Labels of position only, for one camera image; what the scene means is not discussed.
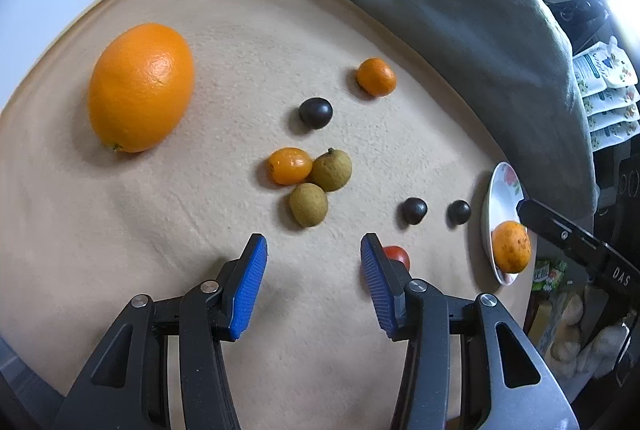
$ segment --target small orange citrus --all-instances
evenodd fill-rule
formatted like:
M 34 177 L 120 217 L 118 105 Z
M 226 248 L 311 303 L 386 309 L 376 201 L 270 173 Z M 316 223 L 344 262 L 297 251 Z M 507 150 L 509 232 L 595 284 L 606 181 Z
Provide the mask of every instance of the small orange citrus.
M 527 229 L 516 221 L 505 221 L 491 234 L 495 265 L 505 273 L 519 273 L 531 258 L 531 241 Z
M 140 24 L 102 52 L 89 82 L 89 119 L 113 150 L 141 152 L 160 143 L 187 110 L 194 67 L 189 45 L 162 24 Z
M 271 179 L 280 185 L 302 183 L 313 167 L 311 157 L 302 149 L 286 147 L 269 156 Z
M 360 64 L 356 80 L 372 96 L 386 96 L 396 88 L 396 74 L 379 58 L 369 58 Z

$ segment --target packaged food bag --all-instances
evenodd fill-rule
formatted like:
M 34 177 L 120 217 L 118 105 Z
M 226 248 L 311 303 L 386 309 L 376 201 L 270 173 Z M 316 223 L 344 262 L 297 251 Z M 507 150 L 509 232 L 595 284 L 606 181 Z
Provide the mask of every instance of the packaged food bag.
M 610 111 L 603 111 L 591 115 L 587 118 L 589 122 L 589 131 L 597 131 L 609 127 L 614 123 L 620 123 L 620 121 L 636 121 L 640 120 L 640 114 L 638 114 L 638 106 L 631 104 L 626 107 L 619 107 L 618 109 L 612 109 Z
M 584 110 L 587 112 L 587 116 L 591 116 L 603 111 L 629 106 L 638 102 L 638 100 L 640 100 L 640 94 L 638 94 L 636 86 L 630 85 L 629 87 L 620 87 L 618 89 L 604 89 L 604 91 L 600 91 L 595 95 L 583 98 L 582 103 L 584 103 Z
M 549 275 L 546 277 L 545 285 L 542 286 L 542 291 L 551 293 L 558 289 L 564 272 L 566 271 L 567 263 L 565 261 L 557 261 L 549 270 Z
M 640 124 L 637 121 L 620 121 L 620 123 L 614 123 L 590 134 L 591 152 L 596 152 L 596 150 L 617 145 L 636 136 L 636 134 L 640 134 Z
M 531 282 L 532 291 L 542 291 L 546 283 L 546 278 L 549 276 L 549 269 L 551 262 L 548 260 L 536 261 L 533 268 L 533 280 Z
M 618 39 L 609 43 L 597 42 L 574 56 L 575 80 L 583 97 L 591 96 L 607 87 L 616 89 L 638 83 L 638 76 Z

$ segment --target red fruit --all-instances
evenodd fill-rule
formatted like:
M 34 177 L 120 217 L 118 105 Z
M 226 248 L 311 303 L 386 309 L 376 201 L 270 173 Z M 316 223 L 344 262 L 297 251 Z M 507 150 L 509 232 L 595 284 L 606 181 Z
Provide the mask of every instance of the red fruit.
M 407 271 L 409 271 L 409 254 L 404 251 L 404 248 L 399 246 L 386 246 L 382 248 L 385 251 L 385 255 L 388 259 L 392 259 L 393 261 L 400 261 L 404 264 L 404 267 Z

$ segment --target bright light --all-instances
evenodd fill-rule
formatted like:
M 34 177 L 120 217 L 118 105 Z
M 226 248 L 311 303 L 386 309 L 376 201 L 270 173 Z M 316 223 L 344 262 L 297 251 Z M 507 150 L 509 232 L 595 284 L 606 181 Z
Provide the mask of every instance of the bright light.
M 616 22 L 625 32 L 625 36 L 640 40 L 640 0 L 607 0 Z

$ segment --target cherry tomato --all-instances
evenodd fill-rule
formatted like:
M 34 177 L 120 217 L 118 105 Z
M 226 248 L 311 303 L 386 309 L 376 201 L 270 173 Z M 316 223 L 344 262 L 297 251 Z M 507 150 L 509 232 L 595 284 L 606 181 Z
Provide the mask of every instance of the cherry tomato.
M 273 181 L 280 185 L 295 185 L 305 181 L 313 161 L 304 150 L 286 147 L 271 154 L 268 165 Z
M 404 248 L 399 246 L 386 246 L 382 248 L 385 251 L 385 255 L 388 259 L 392 259 L 393 261 L 400 261 L 404 264 L 404 267 L 407 271 L 409 271 L 409 254 L 404 251 Z

